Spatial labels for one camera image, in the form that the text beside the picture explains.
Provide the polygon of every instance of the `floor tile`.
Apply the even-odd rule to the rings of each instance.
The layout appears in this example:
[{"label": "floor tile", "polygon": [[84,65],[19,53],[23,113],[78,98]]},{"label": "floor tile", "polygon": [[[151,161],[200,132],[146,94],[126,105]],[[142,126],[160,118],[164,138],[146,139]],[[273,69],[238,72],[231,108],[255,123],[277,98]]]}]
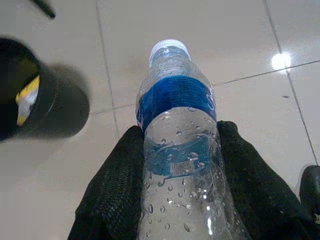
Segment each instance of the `floor tile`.
[{"label": "floor tile", "polygon": [[67,239],[87,185],[116,144],[115,129],[110,111],[92,114],[77,135],[63,141],[2,143],[1,235]]},{"label": "floor tile", "polygon": [[177,38],[212,83],[272,70],[279,53],[261,1],[98,0],[115,107],[134,104],[153,45]]},{"label": "floor tile", "polygon": [[137,125],[136,105],[124,106],[114,110],[119,138],[132,126]]},{"label": "floor tile", "polygon": [[291,65],[320,60],[320,2],[267,0],[276,35]]},{"label": "floor tile", "polygon": [[314,63],[290,70],[290,77],[310,135],[316,159],[320,161],[320,63]]},{"label": "floor tile", "polygon": [[32,1],[0,3],[1,34],[26,43],[37,57],[80,85],[91,112],[112,109],[95,0],[52,0],[50,20]]},{"label": "floor tile", "polygon": [[315,159],[286,75],[274,72],[214,90],[218,119],[235,122],[241,136],[297,194],[302,170]]}]

